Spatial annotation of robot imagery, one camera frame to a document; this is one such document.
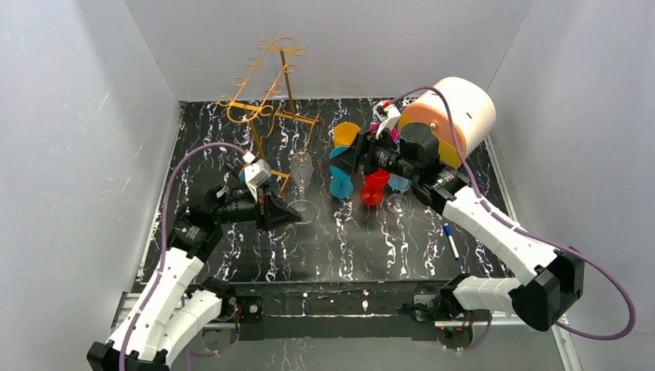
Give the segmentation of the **yellow wine glass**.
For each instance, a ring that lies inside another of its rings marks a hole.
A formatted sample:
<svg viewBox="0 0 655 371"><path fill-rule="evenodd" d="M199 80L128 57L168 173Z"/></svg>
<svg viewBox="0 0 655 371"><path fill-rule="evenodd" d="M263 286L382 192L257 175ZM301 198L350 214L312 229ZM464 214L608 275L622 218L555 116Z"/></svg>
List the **yellow wine glass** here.
<svg viewBox="0 0 655 371"><path fill-rule="evenodd" d="M334 146L350 146L360 130L360 127L352 122L342 122L337 124L333 130Z"/></svg>

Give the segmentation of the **teal blue wine glass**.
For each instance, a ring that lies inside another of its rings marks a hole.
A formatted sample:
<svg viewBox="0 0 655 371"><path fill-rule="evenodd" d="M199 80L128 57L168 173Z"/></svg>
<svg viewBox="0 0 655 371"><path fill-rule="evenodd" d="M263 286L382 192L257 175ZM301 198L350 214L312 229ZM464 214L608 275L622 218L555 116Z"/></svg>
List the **teal blue wine glass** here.
<svg viewBox="0 0 655 371"><path fill-rule="evenodd" d="M330 165L330 172L332 176L330 184L330 192L332 196L338 199L348 198L354 190L351 176L334 165Z"/></svg>

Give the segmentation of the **light blue wine glass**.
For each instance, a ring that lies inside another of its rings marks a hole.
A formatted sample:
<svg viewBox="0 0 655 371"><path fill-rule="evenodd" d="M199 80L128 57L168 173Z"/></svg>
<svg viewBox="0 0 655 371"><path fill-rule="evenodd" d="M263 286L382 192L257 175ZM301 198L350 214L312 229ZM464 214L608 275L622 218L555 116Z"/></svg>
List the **light blue wine glass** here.
<svg viewBox="0 0 655 371"><path fill-rule="evenodd" d="M389 178L388 185L395 191L401 193L406 192L411 188L411 182L408 179L405 179L399 175L391 175Z"/></svg>

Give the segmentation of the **magenta wine glass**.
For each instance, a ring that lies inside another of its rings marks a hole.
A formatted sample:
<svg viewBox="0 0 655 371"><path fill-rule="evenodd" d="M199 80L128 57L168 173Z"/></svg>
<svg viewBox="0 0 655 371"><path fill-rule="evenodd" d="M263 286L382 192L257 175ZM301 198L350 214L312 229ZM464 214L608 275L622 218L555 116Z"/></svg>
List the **magenta wine glass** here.
<svg viewBox="0 0 655 371"><path fill-rule="evenodd" d="M372 125L370 126L369 130L372 131L372 132L376 132L376 131L378 130L379 126L380 126L380 123L379 123L379 122L378 122L378 123L374 123L374 124L372 124ZM399 140L399 134L398 134L396 128L392 128L392 129L391 129L391 137L392 137L392 140L393 140L394 142L398 142L398 140Z"/></svg>

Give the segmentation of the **red wine glass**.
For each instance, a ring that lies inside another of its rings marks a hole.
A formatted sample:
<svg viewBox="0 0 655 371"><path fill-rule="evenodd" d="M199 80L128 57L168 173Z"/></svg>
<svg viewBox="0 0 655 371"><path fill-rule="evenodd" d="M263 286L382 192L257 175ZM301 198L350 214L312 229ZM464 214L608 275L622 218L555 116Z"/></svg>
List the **red wine glass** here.
<svg viewBox="0 0 655 371"><path fill-rule="evenodd" d="M364 186L359 193L360 200L367 206L377 206L384 199L383 188L388 184L391 173L378 169L370 175L363 176Z"/></svg>

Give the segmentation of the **clear wine glass front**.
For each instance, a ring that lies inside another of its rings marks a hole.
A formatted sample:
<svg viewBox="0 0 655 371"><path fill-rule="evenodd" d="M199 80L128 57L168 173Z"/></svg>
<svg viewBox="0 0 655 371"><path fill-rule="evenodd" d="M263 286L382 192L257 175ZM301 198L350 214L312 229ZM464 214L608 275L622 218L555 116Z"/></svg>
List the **clear wine glass front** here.
<svg viewBox="0 0 655 371"><path fill-rule="evenodd" d="M409 201L403 191L395 190L386 200L387 208L391 213L401 215L409 208Z"/></svg>

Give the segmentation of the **clear wine glass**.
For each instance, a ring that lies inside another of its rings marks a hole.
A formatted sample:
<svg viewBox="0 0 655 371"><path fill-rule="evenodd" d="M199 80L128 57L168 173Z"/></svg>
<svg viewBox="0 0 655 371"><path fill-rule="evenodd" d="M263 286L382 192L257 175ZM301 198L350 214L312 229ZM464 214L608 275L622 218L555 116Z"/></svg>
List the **clear wine glass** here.
<svg viewBox="0 0 655 371"><path fill-rule="evenodd" d="M311 223L317 217L317 207L306 198L313 173L311 155L307 151L296 152L290 160L290 175L297 187L297 196L289 203L289 207L301 215L299 224Z"/></svg>
<svg viewBox="0 0 655 371"><path fill-rule="evenodd" d="M403 191L395 190L386 200L387 208L391 213L401 215L409 208L409 201Z"/></svg>

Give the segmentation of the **gold wire glass rack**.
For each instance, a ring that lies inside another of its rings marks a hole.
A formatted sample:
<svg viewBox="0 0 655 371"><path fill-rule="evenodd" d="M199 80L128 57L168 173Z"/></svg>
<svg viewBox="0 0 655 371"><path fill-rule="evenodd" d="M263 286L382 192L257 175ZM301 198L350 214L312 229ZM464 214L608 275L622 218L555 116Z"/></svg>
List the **gold wire glass rack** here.
<svg viewBox="0 0 655 371"><path fill-rule="evenodd" d="M294 58L303 56L306 49L300 46L295 38L289 36L278 37L271 41L261 39L258 41L257 49L261 50L262 54L259 57L250 57L246 62L250 68L249 74L246 77L237 76L232 81L232 85L237 89L236 93L233 96L222 95L217 104L225 109L226 116L232 123L249 125L256 146L256 155L261 159L267 159L263 141L271 137L278 119L292 120L309 127L308 138L303 146L303 149L307 150L314 137L314 130L322 125L324 120L320 114L309 117L298 114L296 110L290 75L296 68L293 63ZM281 67L271 85L264 90L265 95L260 99L260 103L248 104L242 98L242 93L271 53L280 57ZM255 120L266 117L270 117L273 123L268 133L261 135L256 128Z"/></svg>

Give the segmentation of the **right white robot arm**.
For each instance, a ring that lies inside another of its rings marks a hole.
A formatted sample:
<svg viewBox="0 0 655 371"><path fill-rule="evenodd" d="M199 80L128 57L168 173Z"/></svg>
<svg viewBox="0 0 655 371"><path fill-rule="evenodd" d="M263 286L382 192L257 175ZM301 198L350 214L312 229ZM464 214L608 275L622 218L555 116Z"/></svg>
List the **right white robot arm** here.
<svg viewBox="0 0 655 371"><path fill-rule="evenodd" d="M470 179L440 160L439 140L426 125L405 125L398 142L389 131L380 137L371 131L358 133L331 165L349 175L382 169L408 179L423 205L464 228L513 273L512 278L459 275L441 288L440 311L452 316L502 311L544 332L581 298L583 261L520 234L506 215L484 207L485 199L476 196Z"/></svg>

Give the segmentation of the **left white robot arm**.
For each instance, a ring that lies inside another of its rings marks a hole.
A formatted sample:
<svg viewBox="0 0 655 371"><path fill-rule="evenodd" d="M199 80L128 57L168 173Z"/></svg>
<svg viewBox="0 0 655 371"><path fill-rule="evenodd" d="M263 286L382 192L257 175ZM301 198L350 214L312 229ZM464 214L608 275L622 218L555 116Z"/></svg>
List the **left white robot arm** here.
<svg viewBox="0 0 655 371"><path fill-rule="evenodd" d="M208 278L178 303L222 239L222 225L253 221L260 231L299 223L301 215L275 196L269 185L250 192L222 181L192 185L188 210L175 217L168 235L163 268L157 269L127 317L106 342L87 353L93 370L168 370L204 325L237 311L228 303L235 291L227 282Z"/></svg>

